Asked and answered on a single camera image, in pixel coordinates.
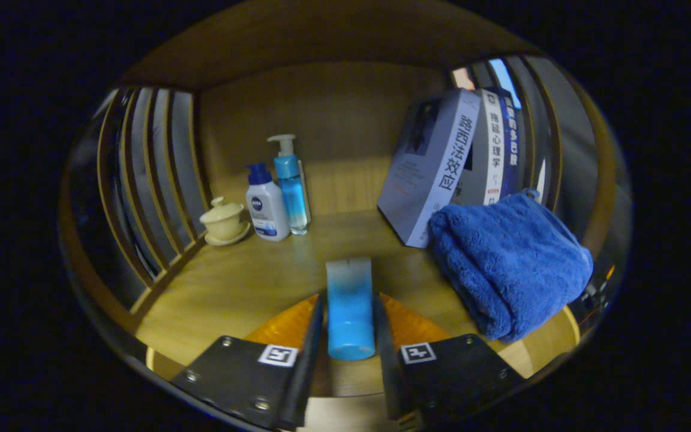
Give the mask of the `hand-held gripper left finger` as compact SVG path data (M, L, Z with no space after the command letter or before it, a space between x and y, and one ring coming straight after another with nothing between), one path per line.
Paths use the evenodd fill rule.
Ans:
M311 302L300 348L223 335L184 367L171 383L193 399L245 427L295 430L305 424L325 296Z

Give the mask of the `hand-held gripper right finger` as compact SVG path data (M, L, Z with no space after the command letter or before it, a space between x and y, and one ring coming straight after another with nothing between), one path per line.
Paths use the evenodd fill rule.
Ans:
M387 417L401 428L462 423L526 388L526 379L477 335L396 345L379 293L372 307Z

